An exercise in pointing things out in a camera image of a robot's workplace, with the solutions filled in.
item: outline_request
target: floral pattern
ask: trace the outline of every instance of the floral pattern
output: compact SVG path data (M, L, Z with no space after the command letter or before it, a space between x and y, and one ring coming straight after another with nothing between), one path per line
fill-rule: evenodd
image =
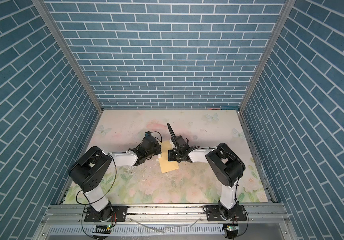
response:
M236 112L225 110L216 110L213 114L208 112L212 113L214 110L104 111L89 147L98 146L104 151L123 151L133 145L137 146L146 131L159 131L163 140L168 141L170 137L166 122L169 122L176 135L187 137L190 145L214 147L220 142L227 143L246 165L237 188L238 200L267 202L254 160L245 138L242 137L242 128ZM211 122L222 124L208 125ZM101 181L104 192L110 188L114 178L115 168L111 164ZM64 204L76 204L78 191L80 187L72 183ZM107 194L108 199L114 204L216 203L220 195L221 183L208 164L180 162L179 169L163 174L157 156L136 167L118 167L115 183ZM78 201L87 203L83 194L79 194Z

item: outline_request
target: black mounting plate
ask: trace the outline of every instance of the black mounting plate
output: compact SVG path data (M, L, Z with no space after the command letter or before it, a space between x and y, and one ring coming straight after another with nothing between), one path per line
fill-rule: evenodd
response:
M87 214L85 214L84 222L98 222L98 223L102 223L102 222L100 222L98 220L98 217L96 215L89 214L89 213L92 212L91 211L91 207L87 207L86 210L87 211L85 213L87 213ZM116 222L125 222L126 212L127 211L128 211L128 207L127 206L112 206L112 212L116 213Z
M216 222L216 221L227 221L220 215L218 205L205 205L205 211L207 212L207 221ZM242 205L237 205L235 210L235 215L237 221L246 221L246 212Z

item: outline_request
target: blue brick wall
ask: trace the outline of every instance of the blue brick wall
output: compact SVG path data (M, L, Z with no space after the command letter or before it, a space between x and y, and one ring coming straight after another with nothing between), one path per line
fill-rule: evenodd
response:
M284 0L45 2L104 108L234 109Z
M344 239L344 0L297 0L244 111L302 239Z
M32 2L0 1L0 239L33 236L96 117Z

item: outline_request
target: brick wallpaper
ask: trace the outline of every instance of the brick wallpaper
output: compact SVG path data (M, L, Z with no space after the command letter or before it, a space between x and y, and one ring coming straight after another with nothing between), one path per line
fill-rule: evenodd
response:
M344 0L297 0L245 109L300 239L344 239Z
M284 0L45 2L104 108L234 109Z
M96 117L32 2L0 1L0 239L33 236Z

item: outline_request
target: yellow paper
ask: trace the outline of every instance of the yellow paper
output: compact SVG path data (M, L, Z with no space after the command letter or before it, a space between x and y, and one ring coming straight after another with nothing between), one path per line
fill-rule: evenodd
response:
M172 145L169 143L169 140L161 143L161 157L158 159L160 162L161 173L179 169L179 164L176 161L168 161L168 150L170 149L172 149Z

